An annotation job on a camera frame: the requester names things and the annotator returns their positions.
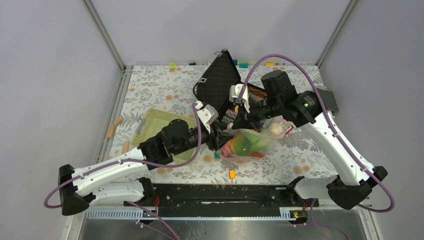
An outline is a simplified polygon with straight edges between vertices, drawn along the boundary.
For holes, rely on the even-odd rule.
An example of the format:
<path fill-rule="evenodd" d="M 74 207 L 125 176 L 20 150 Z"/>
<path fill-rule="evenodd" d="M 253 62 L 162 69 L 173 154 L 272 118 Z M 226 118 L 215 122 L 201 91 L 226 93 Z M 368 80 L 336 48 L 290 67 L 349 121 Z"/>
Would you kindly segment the clear zip top bag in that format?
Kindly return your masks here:
<path fill-rule="evenodd" d="M 258 154 L 257 156 L 238 156 L 233 154 L 232 158 L 224 158 L 221 156 L 221 149 L 217 150 L 216 153 L 220 156 L 221 159 L 224 159 L 226 161 L 229 162 L 251 162 L 251 161 L 256 161 L 259 159 L 262 159 L 265 157 L 265 155 L 267 155 L 271 149 L 277 144 L 277 142 L 279 140 L 281 140 L 282 138 L 286 137 L 282 137 L 280 139 L 273 139 L 273 138 L 268 138 L 265 137 L 261 134 L 261 131 L 266 129 L 270 124 L 272 123 L 283 123 L 286 125 L 286 129 L 288 128 L 288 125 L 291 124 L 290 122 L 286 121 L 285 119 L 283 119 L 282 116 L 277 116 L 277 117 L 273 117 L 271 119 L 267 119 L 267 120 L 262 120 L 259 122 L 259 129 L 258 130 L 252 130 L 252 129 L 226 129 L 223 132 L 224 133 L 228 133 L 231 134 L 233 136 L 233 138 L 247 138 L 249 140 L 262 140 L 265 142 L 266 144 L 266 148 L 264 148 L 260 154 Z"/>

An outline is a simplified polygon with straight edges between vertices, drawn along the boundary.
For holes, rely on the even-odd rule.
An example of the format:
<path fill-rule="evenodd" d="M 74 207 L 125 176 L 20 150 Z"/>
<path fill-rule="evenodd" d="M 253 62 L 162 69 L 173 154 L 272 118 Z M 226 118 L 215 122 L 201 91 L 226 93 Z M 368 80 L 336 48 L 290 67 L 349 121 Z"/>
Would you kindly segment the red toy pepper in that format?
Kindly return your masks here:
<path fill-rule="evenodd" d="M 220 155 L 223 158 L 233 158 L 233 151 L 232 151 L 232 140 L 229 140 L 226 142 L 220 149 Z"/>

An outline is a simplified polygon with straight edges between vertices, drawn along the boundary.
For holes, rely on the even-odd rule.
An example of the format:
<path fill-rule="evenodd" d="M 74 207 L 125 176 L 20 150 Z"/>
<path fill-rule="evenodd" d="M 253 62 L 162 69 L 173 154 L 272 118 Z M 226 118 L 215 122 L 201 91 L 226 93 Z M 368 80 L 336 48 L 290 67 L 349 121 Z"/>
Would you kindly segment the yellow toy mango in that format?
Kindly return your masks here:
<path fill-rule="evenodd" d="M 234 155 L 241 157 L 255 157 L 266 148 L 263 140 L 248 139 L 246 137 L 235 137 L 230 142 L 230 149 Z"/>

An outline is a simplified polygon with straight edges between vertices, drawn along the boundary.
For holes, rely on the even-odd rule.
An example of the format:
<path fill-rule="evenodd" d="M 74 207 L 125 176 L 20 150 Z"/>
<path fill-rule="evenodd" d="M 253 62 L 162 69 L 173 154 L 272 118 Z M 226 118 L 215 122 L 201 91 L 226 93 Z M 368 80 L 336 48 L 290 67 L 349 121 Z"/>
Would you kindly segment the white green leek toy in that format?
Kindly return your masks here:
<path fill-rule="evenodd" d="M 270 139 L 280 139 L 285 136 L 287 131 L 286 125 L 283 123 L 271 123 L 266 129 L 260 133 Z"/>

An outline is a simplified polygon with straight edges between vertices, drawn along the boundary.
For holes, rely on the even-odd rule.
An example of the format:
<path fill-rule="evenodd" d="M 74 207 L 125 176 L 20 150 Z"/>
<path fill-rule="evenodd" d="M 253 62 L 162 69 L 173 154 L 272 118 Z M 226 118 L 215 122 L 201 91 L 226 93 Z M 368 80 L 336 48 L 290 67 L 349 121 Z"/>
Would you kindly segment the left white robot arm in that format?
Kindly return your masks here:
<path fill-rule="evenodd" d="M 175 168 L 174 157 L 205 144 L 217 150 L 226 142 L 222 132 L 227 125 L 218 121 L 190 128 L 182 119 L 174 119 L 157 134 L 110 160 L 87 167 L 70 164 L 58 170 L 59 208 L 63 216 L 72 216 L 96 204 L 137 202 L 148 206 L 155 200 L 149 180 L 118 183 L 131 174 L 147 173 L 155 168 Z"/>

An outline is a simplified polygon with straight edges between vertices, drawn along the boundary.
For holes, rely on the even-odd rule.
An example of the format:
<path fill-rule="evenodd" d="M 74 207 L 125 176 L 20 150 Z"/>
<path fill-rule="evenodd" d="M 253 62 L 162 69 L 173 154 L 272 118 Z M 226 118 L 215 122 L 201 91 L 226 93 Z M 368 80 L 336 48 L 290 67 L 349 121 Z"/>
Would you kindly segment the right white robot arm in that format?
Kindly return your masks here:
<path fill-rule="evenodd" d="M 373 187 L 388 175 L 383 166 L 373 166 L 350 144 L 334 123 L 329 111 L 322 108 L 314 91 L 298 93 L 288 74 L 274 70 L 261 77 L 266 93 L 258 104 L 250 104 L 247 87 L 232 85 L 230 102 L 242 104 L 240 116 L 249 122 L 281 116 L 307 134 L 330 160 L 337 171 L 324 178 L 297 177 L 287 186 L 287 201 L 293 206 L 306 199 L 332 200 L 350 210 L 359 206 Z"/>

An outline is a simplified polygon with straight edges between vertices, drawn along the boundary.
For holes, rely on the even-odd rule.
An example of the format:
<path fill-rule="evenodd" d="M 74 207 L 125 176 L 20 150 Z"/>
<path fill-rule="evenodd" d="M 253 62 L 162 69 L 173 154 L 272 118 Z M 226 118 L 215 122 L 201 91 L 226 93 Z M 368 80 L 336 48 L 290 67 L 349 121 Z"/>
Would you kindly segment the yellow small block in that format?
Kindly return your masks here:
<path fill-rule="evenodd" d="M 229 170 L 228 175 L 230 180 L 234 180 L 237 176 L 235 170 Z"/>

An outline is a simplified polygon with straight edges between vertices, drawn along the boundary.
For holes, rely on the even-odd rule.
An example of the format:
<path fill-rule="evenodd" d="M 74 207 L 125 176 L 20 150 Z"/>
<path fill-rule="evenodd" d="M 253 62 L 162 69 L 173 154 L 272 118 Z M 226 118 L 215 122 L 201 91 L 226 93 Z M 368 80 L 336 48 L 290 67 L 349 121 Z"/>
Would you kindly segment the black poker chip case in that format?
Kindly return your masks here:
<path fill-rule="evenodd" d="M 248 113 L 243 105 L 229 101 L 230 87 L 237 84 L 243 84 L 243 82 L 230 52 L 227 49 L 217 52 L 217 57 L 192 89 L 196 101 L 211 105 L 217 110 L 218 118 L 212 125 L 217 124 L 223 129 L 232 128 L 238 113 Z M 256 105 L 267 97 L 262 87 L 251 83 L 246 87 L 249 105 Z"/>

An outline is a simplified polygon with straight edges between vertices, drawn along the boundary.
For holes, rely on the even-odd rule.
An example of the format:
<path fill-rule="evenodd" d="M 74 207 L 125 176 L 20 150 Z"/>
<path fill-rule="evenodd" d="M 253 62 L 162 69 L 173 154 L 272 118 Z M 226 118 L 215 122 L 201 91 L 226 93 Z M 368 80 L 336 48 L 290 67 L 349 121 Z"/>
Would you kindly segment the green plastic basket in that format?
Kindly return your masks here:
<path fill-rule="evenodd" d="M 163 127 L 166 127 L 172 120 L 184 120 L 189 128 L 197 128 L 196 120 L 193 117 L 187 117 L 156 108 L 149 108 L 142 116 L 141 121 L 130 141 L 133 147 L 138 147 L 140 143 L 154 137 L 160 133 Z"/>

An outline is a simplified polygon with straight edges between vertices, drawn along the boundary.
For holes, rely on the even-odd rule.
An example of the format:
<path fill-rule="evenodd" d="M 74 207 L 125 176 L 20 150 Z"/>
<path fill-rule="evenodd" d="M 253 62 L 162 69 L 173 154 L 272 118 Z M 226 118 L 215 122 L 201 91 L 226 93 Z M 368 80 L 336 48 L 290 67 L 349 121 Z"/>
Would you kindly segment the dark grey lego baseplate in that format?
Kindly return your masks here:
<path fill-rule="evenodd" d="M 323 101 L 323 104 L 325 106 L 325 108 L 334 113 L 338 113 L 339 112 L 339 107 L 338 104 L 336 102 L 334 93 L 332 91 L 326 90 L 326 89 L 321 89 L 318 88 L 318 93 Z"/>

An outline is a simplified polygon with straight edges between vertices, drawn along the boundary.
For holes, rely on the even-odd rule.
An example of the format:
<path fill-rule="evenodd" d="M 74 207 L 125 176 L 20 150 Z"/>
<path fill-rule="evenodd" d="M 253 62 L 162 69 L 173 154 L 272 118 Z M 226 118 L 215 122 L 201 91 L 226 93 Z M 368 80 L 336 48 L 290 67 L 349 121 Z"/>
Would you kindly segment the wooden block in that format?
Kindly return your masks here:
<path fill-rule="evenodd" d="M 112 139 L 115 136 L 116 128 L 117 128 L 117 125 L 115 123 L 111 123 L 108 126 L 108 129 L 107 129 L 107 132 L 106 132 L 106 137 L 108 139 Z"/>

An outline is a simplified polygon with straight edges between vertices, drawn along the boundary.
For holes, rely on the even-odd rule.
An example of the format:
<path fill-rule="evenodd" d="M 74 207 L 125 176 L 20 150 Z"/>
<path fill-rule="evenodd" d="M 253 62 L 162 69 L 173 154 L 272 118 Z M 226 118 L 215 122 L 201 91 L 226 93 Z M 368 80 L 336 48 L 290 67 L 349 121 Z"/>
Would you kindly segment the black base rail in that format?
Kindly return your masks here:
<path fill-rule="evenodd" d="M 160 217 L 279 217 L 280 208 L 317 207 L 285 185 L 154 183 L 135 204 L 152 207 Z"/>

